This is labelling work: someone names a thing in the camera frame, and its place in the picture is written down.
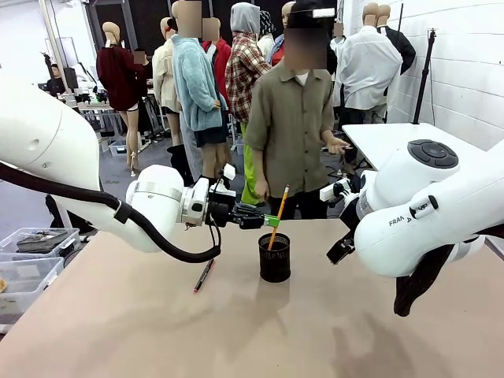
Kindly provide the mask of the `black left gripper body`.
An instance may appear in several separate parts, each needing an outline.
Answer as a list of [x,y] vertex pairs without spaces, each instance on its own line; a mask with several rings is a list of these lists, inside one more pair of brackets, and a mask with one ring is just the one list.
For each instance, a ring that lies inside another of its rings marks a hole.
[[236,212],[235,197],[229,195],[209,195],[208,224],[214,222],[217,227],[225,227],[227,223],[240,222]]

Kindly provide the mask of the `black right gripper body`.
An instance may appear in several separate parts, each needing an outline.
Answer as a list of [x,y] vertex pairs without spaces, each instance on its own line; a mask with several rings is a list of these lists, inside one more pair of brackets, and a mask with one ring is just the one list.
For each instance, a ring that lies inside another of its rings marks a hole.
[[339,219],[347,226],[349,229],[348,233],[341,238],[340,242],[343,243],[345,240],[352,239],[354,237],[354,232],[360,222],[357,215],[357,204],[359,197],[355,197],[350,201],[345,201],[345,206],[343,211],[339,215]]

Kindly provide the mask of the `person's left hand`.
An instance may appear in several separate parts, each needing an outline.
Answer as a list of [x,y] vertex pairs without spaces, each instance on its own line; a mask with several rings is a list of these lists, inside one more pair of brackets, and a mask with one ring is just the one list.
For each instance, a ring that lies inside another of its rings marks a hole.
[[351,150],[352,146],[339,138],[331,138],[326,142],[326,147],[330,154],[345,154],[346,150]]

